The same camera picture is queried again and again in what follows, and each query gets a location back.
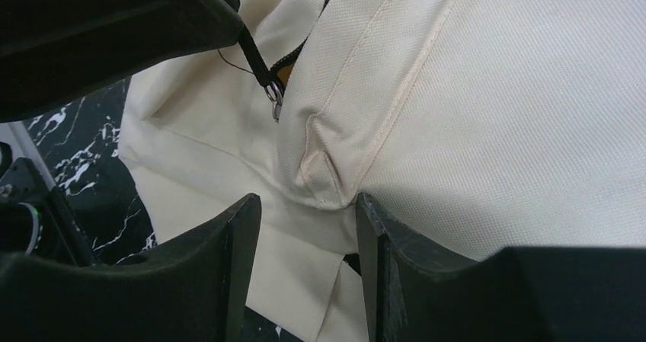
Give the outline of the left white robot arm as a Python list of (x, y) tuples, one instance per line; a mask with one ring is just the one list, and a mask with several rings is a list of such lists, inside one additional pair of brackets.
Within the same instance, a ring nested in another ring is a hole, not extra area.
[(239, 0), (1, 0), (1, 249), (132, 264), (158, 242), (120, 160), (131, 78), (235, 43)]

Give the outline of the beige canvas backpack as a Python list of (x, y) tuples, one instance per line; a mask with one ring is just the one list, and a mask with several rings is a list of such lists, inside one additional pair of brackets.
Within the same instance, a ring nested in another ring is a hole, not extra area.
[(645, 243), (645, 0), (241, 0), (240, 51), (130, 82), (118, 145), (158, 243), (262, 202), (247, 306), (303, 341), (368, 338), (353, 203), (482, 260)]

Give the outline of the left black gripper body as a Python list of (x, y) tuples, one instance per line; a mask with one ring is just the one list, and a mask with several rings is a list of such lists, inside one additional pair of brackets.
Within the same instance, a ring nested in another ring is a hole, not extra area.
[(1, 120), (35, 117), (167, 59), (233, 46), (239, 0), (1, 0)]

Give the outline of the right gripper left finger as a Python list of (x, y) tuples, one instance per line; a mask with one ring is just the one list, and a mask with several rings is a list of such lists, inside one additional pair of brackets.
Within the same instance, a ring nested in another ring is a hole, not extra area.
[(237, 341), (261, 224), (243, 196), (118, 265), (1, 256), (3, 341)]

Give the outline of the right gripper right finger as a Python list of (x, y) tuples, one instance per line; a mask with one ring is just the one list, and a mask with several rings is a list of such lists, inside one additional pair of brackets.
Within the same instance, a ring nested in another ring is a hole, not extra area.
[(642, 248), (507, 247), (477, 262), (356, 201), (371, 341), (643, 341)]

